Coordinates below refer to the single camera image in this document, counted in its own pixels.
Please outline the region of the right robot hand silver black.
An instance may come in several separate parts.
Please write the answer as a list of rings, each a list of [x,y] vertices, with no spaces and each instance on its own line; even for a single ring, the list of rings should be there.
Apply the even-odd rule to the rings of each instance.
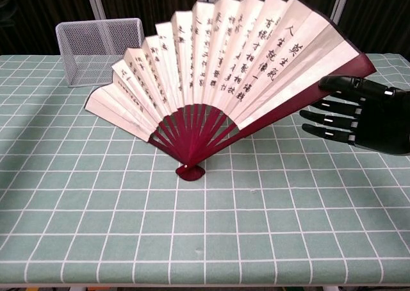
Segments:
[[[302,129],[320,138],[396,156],[409,155],[409,91],[353,76],[325,76],[320,90],[344,102],[321,99],[299,115],[320,124]]]

